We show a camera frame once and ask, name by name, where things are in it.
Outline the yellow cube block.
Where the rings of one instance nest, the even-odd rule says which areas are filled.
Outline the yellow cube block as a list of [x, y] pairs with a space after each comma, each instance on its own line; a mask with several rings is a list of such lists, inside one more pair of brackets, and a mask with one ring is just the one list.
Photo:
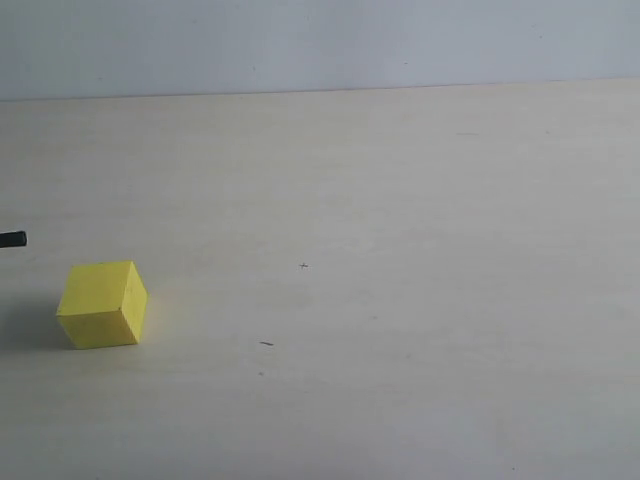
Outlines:
[[131, 260], [71, 268], [56, 317], [77, 349], [140, 342], [148, 292]]

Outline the black and white marker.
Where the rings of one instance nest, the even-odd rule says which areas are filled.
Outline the black and white marker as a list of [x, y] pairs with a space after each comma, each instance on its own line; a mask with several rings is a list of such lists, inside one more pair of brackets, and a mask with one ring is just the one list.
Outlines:
[[0, 234], [0, 248], [17, 248], [27, 245], [27, 235], [25, 231], [12, 231]]

